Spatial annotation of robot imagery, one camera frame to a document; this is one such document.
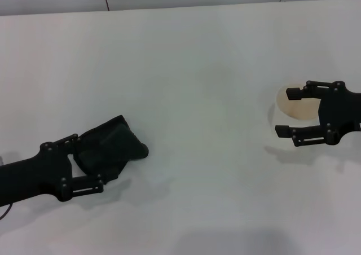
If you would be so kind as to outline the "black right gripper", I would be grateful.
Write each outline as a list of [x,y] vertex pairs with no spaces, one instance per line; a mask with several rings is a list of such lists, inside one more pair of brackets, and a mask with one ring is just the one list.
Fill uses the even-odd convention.
[[348,133],[360,131],[360,94],[346,88],[343,81],[307,81],[303,88],[286,89],[289,100],[320,99],[320,125],[291,127],[276,125],[279,138],[290,138],[295,147],[317,144],[336,145]]

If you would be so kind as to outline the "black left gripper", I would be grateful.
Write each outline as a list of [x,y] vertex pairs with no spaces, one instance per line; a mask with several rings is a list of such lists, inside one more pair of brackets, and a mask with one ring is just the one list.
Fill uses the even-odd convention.
[[1,206],[39,195],[52,195],[65,202],[74,197],[99,194],[118,178],[118,171],[105,171],[72,178],[72,166],[63,148],[81,141],[78,134],[45,142],[33,157],[1,166]]

